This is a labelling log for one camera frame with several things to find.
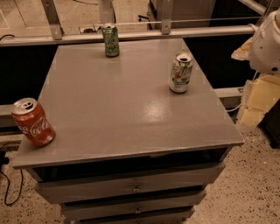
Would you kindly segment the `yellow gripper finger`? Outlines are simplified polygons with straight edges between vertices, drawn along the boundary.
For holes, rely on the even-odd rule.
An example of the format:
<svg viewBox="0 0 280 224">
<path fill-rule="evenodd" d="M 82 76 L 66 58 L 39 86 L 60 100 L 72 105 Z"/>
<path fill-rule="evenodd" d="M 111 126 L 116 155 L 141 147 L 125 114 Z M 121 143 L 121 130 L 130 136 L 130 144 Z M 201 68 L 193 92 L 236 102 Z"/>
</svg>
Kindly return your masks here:
<svg viewBox="0 0 280 224">
<path fill-rule="evenodd" d="M 239 123 L 256 127 L 280 99 L 280 76 L 261 74 L 243 90 Z"/>
</svg>

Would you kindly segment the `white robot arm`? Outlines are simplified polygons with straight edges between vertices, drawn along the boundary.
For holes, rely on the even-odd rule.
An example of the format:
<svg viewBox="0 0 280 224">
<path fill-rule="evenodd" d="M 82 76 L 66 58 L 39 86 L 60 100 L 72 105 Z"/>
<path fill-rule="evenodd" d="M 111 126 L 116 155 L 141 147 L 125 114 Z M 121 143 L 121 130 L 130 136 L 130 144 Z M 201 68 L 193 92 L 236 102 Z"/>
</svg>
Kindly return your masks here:
<svg viewBox="0 0 280 224">
<path fill-rule="evenodd" d="M 280 99 L 280 9 L 255 28 L 240 50 L 260 76 L 248 81 L 242 97 L 240 123 L 256 127 Z"/>
</svg>

